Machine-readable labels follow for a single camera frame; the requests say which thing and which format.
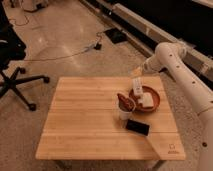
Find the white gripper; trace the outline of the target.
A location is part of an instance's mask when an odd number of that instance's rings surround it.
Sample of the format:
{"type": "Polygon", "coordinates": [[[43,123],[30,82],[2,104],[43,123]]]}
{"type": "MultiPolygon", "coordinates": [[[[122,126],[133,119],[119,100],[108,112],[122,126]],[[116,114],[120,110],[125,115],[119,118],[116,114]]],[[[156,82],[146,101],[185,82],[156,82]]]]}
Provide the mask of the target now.
{"type": "MultiPolygon", "coordinates": [[[[137,67],[130,72],[131,78],[137,78],[137,77],[140,77],[142,75],[143,75],[143,68],[142,67],[137,67]]],[[[143,94],[143,86],[142,86],[142,83],[141,83],[141,78],[138,78],[138,83],[137,83],[137,79],[133,79],[134,94],[138,94],[138,90],[139,90],[140,94],[143,94]]]]}

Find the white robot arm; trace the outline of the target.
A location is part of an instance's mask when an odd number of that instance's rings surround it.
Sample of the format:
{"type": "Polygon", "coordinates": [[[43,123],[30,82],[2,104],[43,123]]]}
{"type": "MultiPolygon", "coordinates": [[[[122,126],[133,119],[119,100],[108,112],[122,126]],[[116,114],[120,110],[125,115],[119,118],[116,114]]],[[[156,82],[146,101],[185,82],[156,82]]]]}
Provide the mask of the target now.
{"type": "Polygon", "coordinates": [[[157,73],[166,68],[182,89],[203,124],[197,171],[213,171],[213,91],[182,61],[187,54],[183,42],[162,42],[154,54],[131,72],[133,78],[157,73]]]}

